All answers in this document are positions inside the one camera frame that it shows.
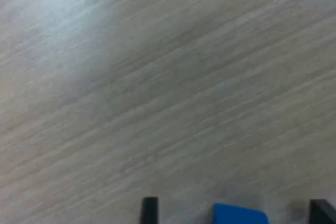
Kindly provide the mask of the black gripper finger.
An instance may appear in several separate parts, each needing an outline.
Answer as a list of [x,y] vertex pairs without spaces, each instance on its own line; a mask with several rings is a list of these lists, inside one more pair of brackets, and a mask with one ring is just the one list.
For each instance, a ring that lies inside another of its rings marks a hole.
[[310,200],[309,224],[336,224],[335,207],[326,199]]
[[140,224],[159,223],[159,198],[144,197],[142,199]]

